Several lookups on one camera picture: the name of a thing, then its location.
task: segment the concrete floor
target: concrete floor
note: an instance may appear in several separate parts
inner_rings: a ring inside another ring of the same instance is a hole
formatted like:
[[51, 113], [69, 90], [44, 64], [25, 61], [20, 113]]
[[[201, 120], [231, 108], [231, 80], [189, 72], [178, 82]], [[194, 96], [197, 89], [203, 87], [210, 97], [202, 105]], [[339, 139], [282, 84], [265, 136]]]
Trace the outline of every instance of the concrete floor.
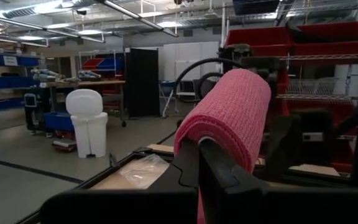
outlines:
[[[155, 144], [176, 129], [179, 118], [140, 118], [127, 121], [109, 117], [108, 151], [117, 159], [141, 146]], [[79, 159], [62, 153], [44, 135], [30, 136], [22, 110], [0, 112], [0, 161], [86, 180], [108, 167], [108, 156]], [[173, 145], [173, 138], [164, 142]], [[45, 199], [71, 189], [75, 183], [0, 165], [0, 224], [14, 223], [38, 209]]]

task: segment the wooden table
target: wooden table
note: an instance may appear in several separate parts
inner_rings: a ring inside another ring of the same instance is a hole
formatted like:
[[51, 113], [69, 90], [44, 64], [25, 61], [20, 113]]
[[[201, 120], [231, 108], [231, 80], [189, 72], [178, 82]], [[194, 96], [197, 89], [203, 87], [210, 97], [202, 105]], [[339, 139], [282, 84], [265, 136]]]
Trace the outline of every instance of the wooden table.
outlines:
[[103, 103], [110, 101], [119, 101], [119, 110], [120, 117], [122, 121], [122, 126], [126, 126], [124, 121], [124, 89], [122, 88], [125, 81], [122, 80], [106, 80], [106, 81], [97, 81], [97, 82], [46, 82], [45, 87], [50, 89], [50, 98], [51, 98], [51, 111], [58, 111], [58, 100], [56, 88], [83, 88], [87, 86], [101, 86], [101, 85], [119, 85], [120, 94], [111, 94], [108, 96], [103, 96]]
[[106, 80], [106, 81], [97, 81], [97, 82], [79, 82], [79, 83], [70, 83], [70, 82], [47, 82], [47, 87], [57, 87], [57, 88], [78, 88], [81, 86], [95, 86], [95, 85], [113, 85], [113, 84], [125, 84], [125, 81], [122, 80]]

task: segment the plastic bag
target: plastic bag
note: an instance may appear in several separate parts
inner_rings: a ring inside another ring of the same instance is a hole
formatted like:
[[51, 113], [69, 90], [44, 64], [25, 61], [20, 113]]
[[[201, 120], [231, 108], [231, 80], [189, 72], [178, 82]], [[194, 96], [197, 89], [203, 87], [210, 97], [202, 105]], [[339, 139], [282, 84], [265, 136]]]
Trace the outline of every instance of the plastic bag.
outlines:
[[131, 162], [119, 173], [139, 189], [147, 189], [168, 169], [169, 163], [156, 154]]

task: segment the black partition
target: black partition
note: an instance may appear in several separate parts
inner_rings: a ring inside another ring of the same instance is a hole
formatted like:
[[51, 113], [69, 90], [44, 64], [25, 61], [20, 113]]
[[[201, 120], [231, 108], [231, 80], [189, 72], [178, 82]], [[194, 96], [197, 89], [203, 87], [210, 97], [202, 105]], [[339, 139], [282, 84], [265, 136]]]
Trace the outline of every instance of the black partition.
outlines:
[[125, 101], [129, 117], [160, 116], [158, 50], [131, 49], [126, 68]]

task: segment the label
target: label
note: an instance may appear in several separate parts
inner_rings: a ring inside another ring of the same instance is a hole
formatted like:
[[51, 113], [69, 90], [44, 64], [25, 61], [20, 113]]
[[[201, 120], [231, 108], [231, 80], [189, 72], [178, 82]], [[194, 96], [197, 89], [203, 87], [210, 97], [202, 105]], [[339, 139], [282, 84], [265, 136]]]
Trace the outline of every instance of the label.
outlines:
[[17, 66], [17, 57], [4, 56], [4, 65]]
[[46, 83], [40, 83], [40, 88], [46, 88], [48, 87]]

